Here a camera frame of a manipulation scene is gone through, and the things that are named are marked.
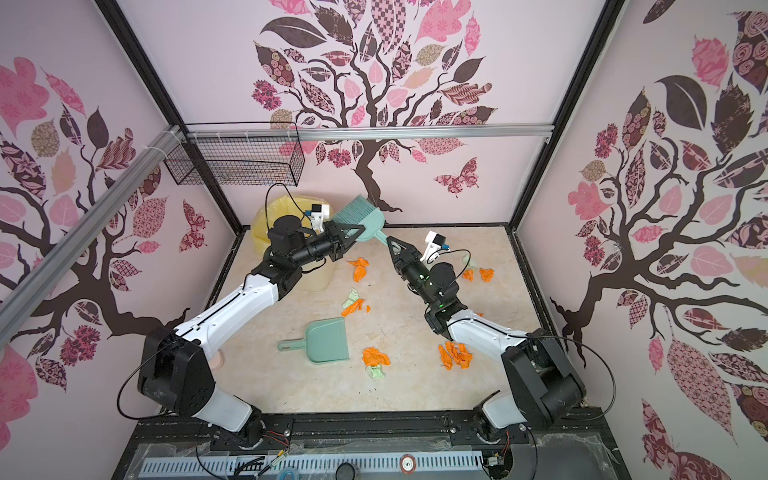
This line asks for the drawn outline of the green hand brush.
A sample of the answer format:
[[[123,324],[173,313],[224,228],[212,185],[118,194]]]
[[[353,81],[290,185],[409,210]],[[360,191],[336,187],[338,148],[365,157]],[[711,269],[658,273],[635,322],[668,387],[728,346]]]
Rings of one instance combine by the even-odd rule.
[[[337,223],[363,226],[364,232],[357,238],[358,242],[376,239],[387,245],[387,235],[383,232],[384,213],[362,195],[356,196],[332,219]]]

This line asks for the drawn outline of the green scrap mid table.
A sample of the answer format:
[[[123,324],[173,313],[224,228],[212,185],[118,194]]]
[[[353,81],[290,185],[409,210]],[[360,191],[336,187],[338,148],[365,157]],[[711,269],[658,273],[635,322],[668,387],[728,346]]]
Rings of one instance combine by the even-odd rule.
[[[345,310],[352,306],[360,299],[359,293],[356,289],[352,289],[347,297],[347,300],[342,304],[342,309]]]

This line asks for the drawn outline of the orange scrap mid table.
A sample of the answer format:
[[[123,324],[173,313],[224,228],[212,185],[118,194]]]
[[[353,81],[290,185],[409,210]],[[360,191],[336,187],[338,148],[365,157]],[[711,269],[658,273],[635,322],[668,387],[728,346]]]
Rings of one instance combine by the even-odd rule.
[[[365,303],[364,299],[357,299],[347,305],[341,312],[342,317],[347,317],[357,311],[365,311],[366,313],[371,311],[371,307]]]

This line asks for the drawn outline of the green dustpan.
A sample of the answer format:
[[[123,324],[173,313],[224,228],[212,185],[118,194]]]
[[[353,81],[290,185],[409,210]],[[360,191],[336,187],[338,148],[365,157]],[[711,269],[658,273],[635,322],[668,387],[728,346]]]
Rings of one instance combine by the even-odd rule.
[[[277,345],[277,350],[302,350],[312,364],[348,360],[350,356],[345,319],[337,317],[313,321],[307,325],[302,339],[282,341]]]

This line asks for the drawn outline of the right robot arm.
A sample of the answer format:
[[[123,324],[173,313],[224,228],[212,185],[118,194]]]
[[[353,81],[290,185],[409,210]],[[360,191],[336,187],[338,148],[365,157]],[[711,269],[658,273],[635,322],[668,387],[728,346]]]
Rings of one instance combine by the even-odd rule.
[[[546,429],[584,399],[585,385],[554,336],[541,329],[523,332],[503,327],[459,299],[454,267],[437,260],[447,251],[443,246],[422,253],[393,236],[382,234],[380,241],[387,245],[398,276],[424,301],[430,329],[502,366],[508,389],[476,408],[486,430],[517,424]]]

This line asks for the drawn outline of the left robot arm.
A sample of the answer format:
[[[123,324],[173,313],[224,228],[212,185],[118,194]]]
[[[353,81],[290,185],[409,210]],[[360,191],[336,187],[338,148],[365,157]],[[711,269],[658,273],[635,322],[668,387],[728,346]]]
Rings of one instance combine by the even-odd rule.
[[[367,233],[362,224],[329,220],[320,233],[295,216],[278,218],[268,230],[270,246],[242,284],[221,301],[173,329],[145,338],[137,390],[181,417],[215,425],[246,445],[262,436],[261,411],[218,387],[209,361],[235,333],[284,299],[315,261],[338,261]]]

